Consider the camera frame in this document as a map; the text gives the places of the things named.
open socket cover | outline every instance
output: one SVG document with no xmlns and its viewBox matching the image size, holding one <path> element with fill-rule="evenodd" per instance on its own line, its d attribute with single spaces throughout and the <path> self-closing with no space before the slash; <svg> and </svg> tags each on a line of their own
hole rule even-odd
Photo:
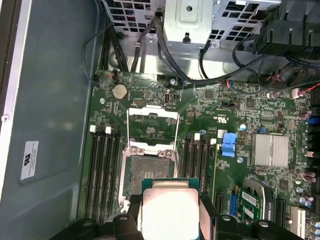
<svg viewBox="0 0 320 240">
<path fill-rule="evenodd" d="M 179 120 L 178 112 L 166 111 L 160 106 L 129 108 L 127 110 L 128 146 L 144 149 L 145 154 L 151 155 L 157 155 L 159 151 L 175 151 Z"/>
</svg>

silver heatsink fins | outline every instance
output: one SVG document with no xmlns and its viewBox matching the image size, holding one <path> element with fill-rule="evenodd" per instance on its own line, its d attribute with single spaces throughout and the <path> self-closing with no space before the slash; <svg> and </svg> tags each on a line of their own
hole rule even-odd
<svg viewBox="0 0 320 240">
<path fill-rule="evenodd" d="M 251 165 L 287 168 L 289 137 L 282 135 L 252 135 Z"/>
</svg>

motherboard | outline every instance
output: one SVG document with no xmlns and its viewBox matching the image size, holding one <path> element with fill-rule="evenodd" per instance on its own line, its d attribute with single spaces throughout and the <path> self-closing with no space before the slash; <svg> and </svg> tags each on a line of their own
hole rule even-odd
<svg viewBox="0 0 320 240">
<path fill-rule="evenodd" d="M 103 224 L 125 213 L 142 179 L 199 178 L 219 213 L 311 234 L 308 94 L 249 95 L 143 73 L 97 71 L 95 78 L 104 84 L 92 88 L 78 218 Z"/>
</svg>

white label sticker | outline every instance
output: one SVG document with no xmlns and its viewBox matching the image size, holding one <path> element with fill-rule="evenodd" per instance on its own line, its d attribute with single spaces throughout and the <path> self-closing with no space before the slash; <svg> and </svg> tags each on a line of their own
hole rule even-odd
<svg viewBox="0 0 320 240">
<path fill-rule="evenodd" d="M 242 198 L 244 200 L 247 200 L 253 206 L 256 206 L 256 204 L 257 204 L 257 200 L 254 197 L 250 196 L 249 194 L 245 193 L 244 191 L 242 192 Z"/>
<path fill-rule="evenodd" d="M 33 177 L 36 170 L 36 160 L 39 141 L 27 141 L 24 147 L 21 180 Z"/>
<path fill-rule="evenodd" d="M 244 213 L 247 214 L 250 218 L 254 219 L 254 213 L 248 209 L 244 208 Z"/>
<path fill-rule="evenodd" d="M 224 135 L 227 133 L 227 130 L 218 129 L 218 139 L 223 139 Z"/>
</svg>

mounting hole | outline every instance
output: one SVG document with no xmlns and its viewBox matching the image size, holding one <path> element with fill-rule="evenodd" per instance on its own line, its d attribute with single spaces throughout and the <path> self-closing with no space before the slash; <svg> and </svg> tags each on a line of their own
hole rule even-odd
<svg viewBox="0 0 320 240">
<path fill-rule="evenodd" d="M 229 216 L 222 216 L 222 219 L 225 220 L 225 221 L 230 221 L 231 218 Z"/>
<path fill-rule="evenodd" d="M 92 222 L 90 222 L 90 221 L 86 221 L 86 222 L 83 224 L 84 227 L 89 227 L 89 226 L 91 226 L 91 225 L 92 225 Z"/>
</svg>

